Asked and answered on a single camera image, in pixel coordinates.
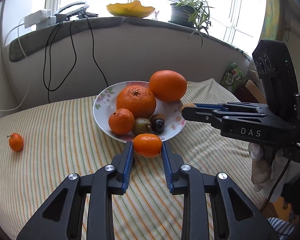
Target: yellow bowl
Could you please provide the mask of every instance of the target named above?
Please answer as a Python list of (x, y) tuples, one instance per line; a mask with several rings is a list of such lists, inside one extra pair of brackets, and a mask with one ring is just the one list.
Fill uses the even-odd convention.
[(144, 18), (153, 14), (155, 8), (142, 6), (140, 1), (135, 0), (131, 3), (108, 4), (107, 10), (113, 16)]

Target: cardboard box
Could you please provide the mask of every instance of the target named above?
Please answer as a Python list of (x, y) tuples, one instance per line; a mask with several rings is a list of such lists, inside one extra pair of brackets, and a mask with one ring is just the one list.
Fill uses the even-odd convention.
[(246, 84), (244, 85), (250, 93), (253, 95), (253, 97), (260, 103), (260, 104), (266, 104), (266, 98), (263, 95), (263, 93), (260, 91), (259, 88), (251, 81), (248, 80)]
[(259, 103), (245, 86), (237, 88), (234, 96), (244, 103)]

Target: tangerine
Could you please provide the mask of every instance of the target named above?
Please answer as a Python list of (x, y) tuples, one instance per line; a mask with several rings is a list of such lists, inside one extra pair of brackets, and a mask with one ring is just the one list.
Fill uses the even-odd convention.
[(12, 135), (8, 135), (9, 137), (9, 146), (12, 151), (19, 152), (23, 149), (23, 138), (18, 133), (13, 133)]
[(151, 133), (137, 135), (133, 140), (134, 150), (143, 157), (156, 157), (160, 154), (162, 141), (159, 136)]
[(161, 70), (154, 73), (149, 81), (149, 89), (154, 96), (163, 102), (180, 100), (187, 91), (187, 81), (172, 70)]
[(154, 94), (145, 87), (132, 85), (125, 87), (116, 100), (117, 109), (131, 111), (134, 118), (149, 118), (155, 111), (157, 103)]
[(114, 134), (125, 135), (132, 130), (134, 117), (128, 109), (121, 108), (111, 114), (108, 123)]

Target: bed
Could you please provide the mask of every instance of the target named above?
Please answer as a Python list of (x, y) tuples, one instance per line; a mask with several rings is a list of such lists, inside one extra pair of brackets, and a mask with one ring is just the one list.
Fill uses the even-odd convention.
[[(109, 164), (124, 143), (105, 135), (96, 125), (92, 106), (96, 96), (67, 100), (21, 111), (0, 120), (0, 226), (13, 240), (59, 183), (72, 172), (94, 173)], [(213, 79), (189, 82), (183, 103), (238, 101)], [(20, 153), (10, 150), (7, 135), (25, 140)], [(209, 124), (187, 122), (171, 139), (173, 152), (203, 173), (227, 173), (260, 207), (262, 192), (254, 192), (248, 143), (223, 138)], [(116, 239), (179, 239), (183, 196), (172, 196), (165, 184), (162, 160), (135, 156), (130, 184), (124, 196), (113, 197)], [(89, 197), (83, 218), (86, 239)], [(213, 224), (208, 200), (210, 239)]]

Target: small figurine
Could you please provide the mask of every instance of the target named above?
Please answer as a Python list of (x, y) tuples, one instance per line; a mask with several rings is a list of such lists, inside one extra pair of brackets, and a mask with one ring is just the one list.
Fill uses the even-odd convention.
[(154, 12), (154, 18), (152, 18), (152, 20), (157, 21), (158, 20), (158, 15), (159, 15), (159, 11), (155, 11)]

